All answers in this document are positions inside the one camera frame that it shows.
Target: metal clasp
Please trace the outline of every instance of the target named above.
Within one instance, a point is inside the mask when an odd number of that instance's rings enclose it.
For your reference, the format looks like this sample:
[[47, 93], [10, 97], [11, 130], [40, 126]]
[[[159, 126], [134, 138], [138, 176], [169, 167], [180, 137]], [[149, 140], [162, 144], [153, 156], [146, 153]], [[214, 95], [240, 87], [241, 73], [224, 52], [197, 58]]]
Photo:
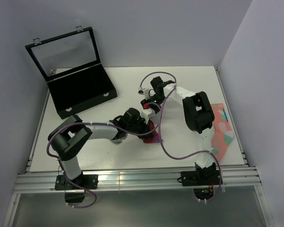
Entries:
[[77, 29], [78, 32], [83, 32], [82, 26], [78, 26], [78, 27], [76, 27], [76, 29]]
[[41, 43], [41, 41], [40, 41], [39, 38], [33, 39], [33, 41], [34, 41], [34, 44], [35, 44], [35, 45], [38, 45], [38, 44]]

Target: transparent lid panel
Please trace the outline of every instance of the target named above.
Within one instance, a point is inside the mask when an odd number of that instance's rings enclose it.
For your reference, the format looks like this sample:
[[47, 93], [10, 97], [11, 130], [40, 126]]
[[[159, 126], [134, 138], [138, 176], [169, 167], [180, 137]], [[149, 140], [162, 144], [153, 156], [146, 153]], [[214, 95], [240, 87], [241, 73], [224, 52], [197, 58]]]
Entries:
[[88, 31], [33, 47], [32, 52], [48, 77], [53, 70], [72, 69], [97, 60]]

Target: red object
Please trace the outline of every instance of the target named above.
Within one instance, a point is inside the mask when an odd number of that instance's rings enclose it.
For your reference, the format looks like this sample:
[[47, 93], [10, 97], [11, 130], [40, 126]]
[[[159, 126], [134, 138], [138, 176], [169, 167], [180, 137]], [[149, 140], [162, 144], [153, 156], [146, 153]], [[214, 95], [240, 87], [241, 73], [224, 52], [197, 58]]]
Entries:
[[[155, 125], [152, 121], [150, 121], [150, 129], [153, 130]], [[152, 132], [152, 138], [143, 139], [143, 143], [160, 143], [159, 134], [156, 131]]]

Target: box lid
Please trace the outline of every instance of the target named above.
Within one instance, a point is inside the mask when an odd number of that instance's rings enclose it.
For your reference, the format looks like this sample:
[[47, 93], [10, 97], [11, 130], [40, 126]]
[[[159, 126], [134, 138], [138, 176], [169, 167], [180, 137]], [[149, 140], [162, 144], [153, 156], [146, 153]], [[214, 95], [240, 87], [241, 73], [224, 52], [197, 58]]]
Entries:
[[[100, 64], [100, 57], [91, 27], [26, 45], [29, 55], [47, 82]], [[56, 73], [57, 69], [69, 70]]]

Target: tabletop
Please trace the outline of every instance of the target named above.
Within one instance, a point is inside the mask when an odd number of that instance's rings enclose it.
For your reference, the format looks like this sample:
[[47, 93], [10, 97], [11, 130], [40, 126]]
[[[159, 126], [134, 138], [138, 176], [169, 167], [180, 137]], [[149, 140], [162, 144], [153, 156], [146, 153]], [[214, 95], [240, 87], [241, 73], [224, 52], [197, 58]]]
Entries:
[[[177, 66], [177, 67], [121, 67], [105, 68], [107, 74], [116, 87], [118, 97], [108, 102], [92, 107], [77, 115], [85, 121], [106, 122], [118, 115], [123, 115], [130, 108], [141, 110], [140, 101], [143, 96], [138, 94], [141, 80], [154, 71], [172, 73], [177, 78], [177, 85], [185, 89], [207, 93], [209, 101], [223, 103], [226, 114], [229, 116], [223, 92], [213, 66]], [[163, 81], [172, 79], [168, 75], [161, 76]], [[152, 76], [147, 78], [143, 87], [151, 88]], [[58, 127], [63, 120], [59, 117], [49, 95], [46, 100], [42, 123], [37, 132], [38, 137], [33, 152], [31, 172], [57, 171], [58, 162], [46, 154], [48, 135]], [[168, 152], [177, 157], [182, 157], [195, 152], [197, 136], [188, 129], [184, 119], [183, 108], [173, 100], [168, 100], [164, 107], [162, 125], [162, 138]], [[136, 136], [128, 135], [119, 145], [106, 139], [89, 140], [78, 154], [79, 165], [82, 170], [121, 170], [143, 168], [167, 168], [194, 166], [195, 157], [184, 160], [173, 160], [166, 156], [160, 144], [144, 144]], [[220, 161], [222, 166], [243, 165], [244, 160], [237, 138], [227, 148]]]

